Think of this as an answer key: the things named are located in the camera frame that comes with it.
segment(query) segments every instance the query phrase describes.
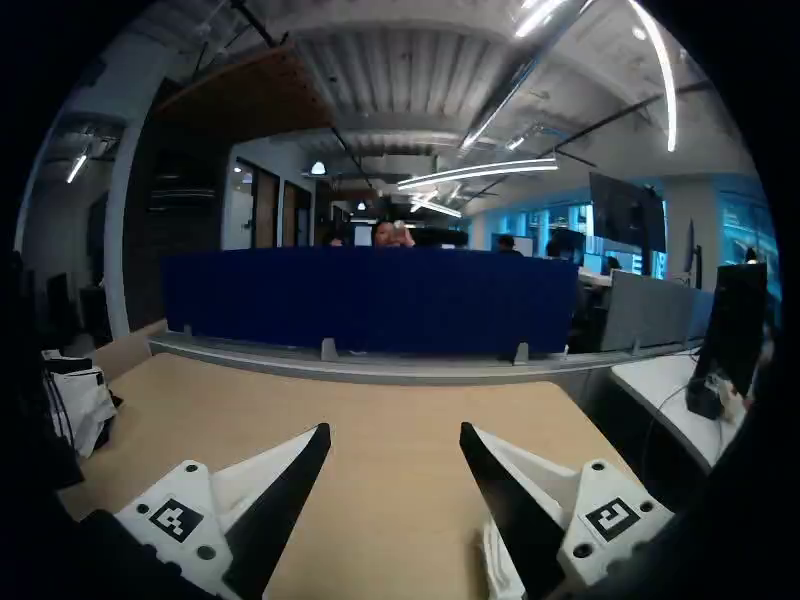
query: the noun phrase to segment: wooden desk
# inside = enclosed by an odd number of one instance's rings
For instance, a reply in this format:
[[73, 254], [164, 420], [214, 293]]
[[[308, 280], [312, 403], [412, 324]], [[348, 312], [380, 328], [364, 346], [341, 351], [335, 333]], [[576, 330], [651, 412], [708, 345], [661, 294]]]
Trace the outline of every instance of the wooden desk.
[[269, 584], [281, 598], [487, 597], [489, 516], [458, 445], [462, 421], [570, 467], [620, 456], [551, 383], [401, 387], [239, 371], [159, 354], [113, 382], [108, 447], [64, 494], [117, 511], [184, 459], [214, 471], [327, 421], [331, 451]]

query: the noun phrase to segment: ceiling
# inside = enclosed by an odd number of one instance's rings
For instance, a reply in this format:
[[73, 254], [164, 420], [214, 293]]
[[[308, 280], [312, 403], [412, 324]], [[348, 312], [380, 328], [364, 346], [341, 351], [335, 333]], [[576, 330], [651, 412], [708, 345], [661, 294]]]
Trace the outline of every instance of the ceiling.
[[[248, 0], [246, 4], [276, 40], [289, 33], [290, 43], [358, 159], [433, 156], [442, 170], [529, 158], [630, 104], [663, 93], [653, 45], [632, 34], [633, 27], [641, 24], [626, 0], [589, 3], [549, 48], [542, 48], [539, 40], [514, 36], [520, 19], [530, 10], [521, 8], [522, 0]], [[178, 51], [171, 76], [184, 82], [195, 70], [211, 72], [265, 47], [241, 14], [228, 2], [217, 0], [157, 2], [132, 29]], [[705, 79], [669, 33], [662, 30], [662, 35], [676, 87]], [[493, 94], [531, 57], [539, 60], [530, 76], [469, 151], [461, 150], [465, 135]], [[703, 156], [713, 153], [716, 146], [707, 144], [725, 146], [723, 154], [728, 146], [736, 145], [730, 160], [746, 166], [735, 126], [718, 98], [708, 93], [679, 100], [680, 136], [695, 136], [699, 148], [684, 143], [679, 148], [686, 152], [680, 157], [665, 157], [662, 104], [653, 104], [565, 150], [612, 175], [626, 174], [631, 165], [652, 171], [634, 151], [652, 154], [670, 171], [692, 170]], [[696, 137], [701, 129], [703, 137]], [[506, 149], [509, 141], [526, 132], [529, 135], [513, 153]], [[626, 136], [635, 137], [635, 142]], [[347, 175], [357, 172], [330, 130], [290, 132], [274, 140], [299, 144], [309, 164], [324, 159], [341, 164]], [[617, 145], [613, 151], [609, 140]], [[623, 156], [625, 148], [630, 152]], [[586, 177], [587, 165], [565, 157], [559, 161], [562, 169], [554, 179], [560, 178], [563, 185]], [[364, 185], [349, 179], [349, 185]], [[543, 179], [512, 177], [494, 192], [504, 201], [513, 201], [519, 194], [530, 195], [530, 183]], [[452, 198], [449, 191], [454, 185], [445, 184], [440, 195], [460, 208], [492, 181], [491, 177], [467, 180]], [[384, 193], [397, 192], [392, 182], [373, 183]], [[515, 191], [521, 185], [525, 189]], [[476, 202], [470, 208], [476, 206], [489, 207]]]

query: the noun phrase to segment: woman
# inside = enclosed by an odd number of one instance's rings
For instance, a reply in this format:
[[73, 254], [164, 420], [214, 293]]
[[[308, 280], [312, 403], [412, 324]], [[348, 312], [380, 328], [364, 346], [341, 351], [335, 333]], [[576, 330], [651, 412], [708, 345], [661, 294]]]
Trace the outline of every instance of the woman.
[[406, 246], [411, 248], [414, 240], [403, 226], [395, 227], [391, 221], [381, 219], [372, 226], [372, 245], [374, 247]]

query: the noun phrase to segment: glass wall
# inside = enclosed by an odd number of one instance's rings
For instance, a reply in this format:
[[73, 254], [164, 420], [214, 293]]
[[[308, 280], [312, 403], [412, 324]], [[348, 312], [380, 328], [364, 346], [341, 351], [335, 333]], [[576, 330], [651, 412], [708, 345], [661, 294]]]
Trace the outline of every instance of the glass wall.
[[769, 293], [780, 301], [778, 245], [761, 185], [752, 178], [728, 175], [715, 179], [715, 189], [722, 229], [722, 264], [742, 264], [748, 248], [752, 248], [759, 262], [767, 264]]
[[[661, 194], [660, 182], [653, 184]], [[594, 236], [594, 215], [588, 188], [573, 190], [543, 198], [543, 208], [527, 210], [504, 210], [492, 213], [488, 218], [490, 234], [508, 233], [533, 240], [535, 256], [546, 256], [547, 242], [556, 229], [570, 229], [586, 236], [584, 266], [595, 272], [602, 270], [603, 257], [613, 256], [626, 271], [641, 274], [642, 256], [637, 247], [628, 246]], [[664, 234], [666, 237], [666, 202], [664, 203]], [[653, 276], [664, 279], [667, 274], [667, 255], [653, 252]]]

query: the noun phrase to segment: person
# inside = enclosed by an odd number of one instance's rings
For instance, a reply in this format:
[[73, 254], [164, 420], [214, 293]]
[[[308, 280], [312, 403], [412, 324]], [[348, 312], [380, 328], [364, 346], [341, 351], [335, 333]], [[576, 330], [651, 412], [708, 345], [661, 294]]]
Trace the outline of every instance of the person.
[[406, 227], [395, 227], [391, 221], [381, 219], [372, 226], [372, 245], [374, 247], [414, 246]]
[[547, 258], [561, 258], [561, 248], [558, 247], [555, 240], [547, 242], [547, 246], [544, 247], [544, 253]]
[[497, 251], [500, 254], [516, 254], [522, 256], [522, 252], [514, 250], [514, 238], [507, 233], [497, 238]]

